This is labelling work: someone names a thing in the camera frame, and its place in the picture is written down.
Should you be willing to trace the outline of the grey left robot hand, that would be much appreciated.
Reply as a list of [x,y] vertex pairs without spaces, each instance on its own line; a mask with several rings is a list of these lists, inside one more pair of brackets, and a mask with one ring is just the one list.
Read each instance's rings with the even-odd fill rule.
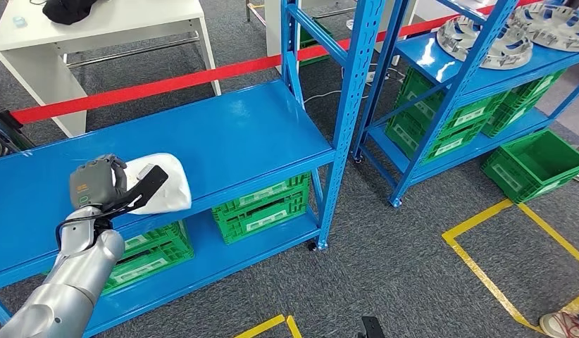
[[101,155],[80,165],[70,174],[69,195],[74,209],[104,205],[127,191],[126,162],[115,154]]

